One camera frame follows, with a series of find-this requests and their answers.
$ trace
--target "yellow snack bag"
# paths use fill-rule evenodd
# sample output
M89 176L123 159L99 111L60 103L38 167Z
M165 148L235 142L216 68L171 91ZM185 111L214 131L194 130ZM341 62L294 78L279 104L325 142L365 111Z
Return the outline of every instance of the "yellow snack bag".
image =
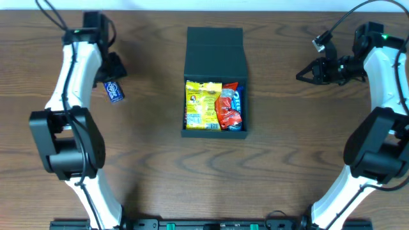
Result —
M221 130L215 102L222 83L186 82L186 129Z

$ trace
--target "red snack bag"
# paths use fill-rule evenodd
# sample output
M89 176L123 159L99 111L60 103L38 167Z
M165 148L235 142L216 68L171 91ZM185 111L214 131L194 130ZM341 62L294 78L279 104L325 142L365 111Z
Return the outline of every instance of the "red snack bag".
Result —
M222 130L226 130L230 125L237 125L242 122L240 113L231 108L231 101L235 95L238 82L224 84L222 94L215 102L217 119Z

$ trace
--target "box lid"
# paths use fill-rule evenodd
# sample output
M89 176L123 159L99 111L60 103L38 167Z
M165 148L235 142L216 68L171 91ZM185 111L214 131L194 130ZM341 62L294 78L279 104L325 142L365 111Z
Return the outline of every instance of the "box lid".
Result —
M185 76L247 78L242 28L188 27Z

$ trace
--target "snack bag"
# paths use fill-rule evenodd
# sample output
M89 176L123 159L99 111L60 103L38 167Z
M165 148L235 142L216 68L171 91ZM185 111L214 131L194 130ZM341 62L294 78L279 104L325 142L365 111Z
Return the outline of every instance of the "snack bag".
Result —
M215 103L217 118L222 130L242 122L240 113L231 108L231 101L235 95L237 85L238 82L223 85L222 94Z
M215 101L222 83L186 82L186 129L220 130Z
M233 96L233 100L231 101L231 108L237 112L242 114L242 91L243 86L237 86L235 91L235 95ZM228 127L229 131L241 131L242 130L242 123L240 122L237 125L231 125Z

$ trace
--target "green connector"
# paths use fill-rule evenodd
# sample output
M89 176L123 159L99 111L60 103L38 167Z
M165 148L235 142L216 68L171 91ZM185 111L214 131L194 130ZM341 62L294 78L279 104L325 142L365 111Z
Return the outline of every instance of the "green connector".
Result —
M258 224L251 224L250 230L258 230Z
M166 230L175 230L176 224L166 224Z

